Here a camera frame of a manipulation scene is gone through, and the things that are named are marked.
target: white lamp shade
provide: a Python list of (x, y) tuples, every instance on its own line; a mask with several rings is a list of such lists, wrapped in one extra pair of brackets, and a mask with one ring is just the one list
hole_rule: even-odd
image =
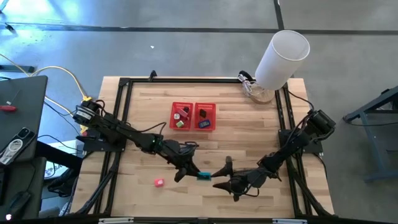
[(278, 90), (310, 53), (310, 43), (298, 32), (274, 34), (256, 70), (257, 83), (266, 90)]

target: concrete floor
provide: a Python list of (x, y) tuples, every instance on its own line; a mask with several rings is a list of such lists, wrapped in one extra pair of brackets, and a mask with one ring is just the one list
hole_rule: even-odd
[[(98, 1), (10, 0), (0, 19), (118, 27), (277, 28), (272, 0)], [(280, 5), (287, 29), (398, 30), (395, 0), (280, 0)], [(240, 70), (253, 74), (272, 37), (166, 32), (17, 33), (0, 30), (2, 54), (21, 65), (68, 68), (94, 97), (106, 75), (149, 75), (151, 70), (160, 76), (235, 77)], [(383, 35), (306, 37), (311, 53), (295, 76), (305, 79), (315, 107), (338, 123), (335, 134), (323, 143), (335, 212), (346, 218), (398, 222), (398, 180), (362, 181), (376, 168), (370, 145), (362, 128), (341, 122), (346, 113), (397, 85), (398, 39)], [(68, 75), (57, 70), (43, 75), (49, 76), (48, 96), (70, 109), (79, 104), (81, 96)], [(75, 137), (74, 130), (48, 108), (44, 108), (39, 134), (60, 140)]]

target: red basket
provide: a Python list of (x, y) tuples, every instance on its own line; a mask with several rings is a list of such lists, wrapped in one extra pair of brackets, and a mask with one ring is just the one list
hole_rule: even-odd
[[(206, 118), (200, 116), (200, 110), (206, 111)], [(204, 120), (210, 121), (210, 126), (199, 128), (199, 122)], [(195, 120), (194, 129), (199, 131), (214, 131), (216, 129), (216, 104), (215, 103), (195, 103)]]
[[(184, 109), (184, 107), (189, 108), (188, 112), (188, 118), (189, 120), (182, 119), (182, 122), (184, 122), (184, 126), (182, 128), (177, 127), (177, 122), (179, 122), (181, 119), (174, 119), (174, 114), (177, 112), (178, 109)], [(172, 105), (172, 112), (170, 115), (170, 128), (171, 129), (176, 129), (176, 130), (184, 130), (188, 131), (191, 128), (191, 122), (192, 122), (192, 113), (193, 113), (193, 103), (181, 103), (181, 102), (173, 102)]]

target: camera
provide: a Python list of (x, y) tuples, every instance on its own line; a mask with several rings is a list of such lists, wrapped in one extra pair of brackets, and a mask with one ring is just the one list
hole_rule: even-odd
[(30, 133), (30, 130), (27, 128), (22, 128), (19, 132), (18, 132), (18, 136), (23, 139), (25, 138), (28, 134)]

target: butcher block tabletop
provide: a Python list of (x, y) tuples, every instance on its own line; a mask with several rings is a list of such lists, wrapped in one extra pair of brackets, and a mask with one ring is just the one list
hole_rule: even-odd
[[(120, 77), (104, 77), (99, 99), (106, 103), (106, 111), (113, 111)], [(307, 99), (304, 80), (291, 78), (289, 90)], [(123, 113), (126, 88), (121, 99), (119, 119)], [(281, 92), (282, 104), (285, 100)], [(308, 104), (290, 97), (294, 119), (298, 123), (308, 112)], [(169, 128), (173, 102), (202, 102), (216, 104), (216, 129), (213, 132), (180, 131)], [(214, 173), (225, 164), (225, 157), (233, 158), (234, 169), (257, 167), (256, 162), (265, 154), (279, 148), (277, 132), (280, 129), (275, 98), (266, 105), (255, 104), (244, 95), (241, 84), (226, 83), (135, 83), (132, 88), (127, 122), (140, 130), (161, 122), (168, 122), (162, 134), (164, 139), (180, 142), (196, 141), (194, 163), (202, 172)], [(160, 127), (150, 132), (158, 133)], [(72, 212), (89, 199), (98, 185), (103, 164), (103, 152), (94, 152), (82, 164)], [(330, 213), (333, 213), (328, 183), (321, 162), (314, 155), (303, 155), (303, 166), (308, 188)], [(232, 195), (212, 187), (225, 182), (227, 177), (197, 180), (185, 176), (174, 182), (177, 170), (160, 156), (141, 152), (127, 141), (122, 153), (111, 215), (129, 217), (214, 217), (214, 218), (272, 218), (294, 217), (287, 169), (279, 171), (282, 182), (267, 179), (258, 197), (242, 196), (234, 202)], [(164, 179), (163, 187), (155, 187), (155, 179)], [(256, 194), (252, 189), (249, 194)], [(101, 211), (108, 198), (104, 191)], [(304, 211), (298, 188), (300, 208)]]

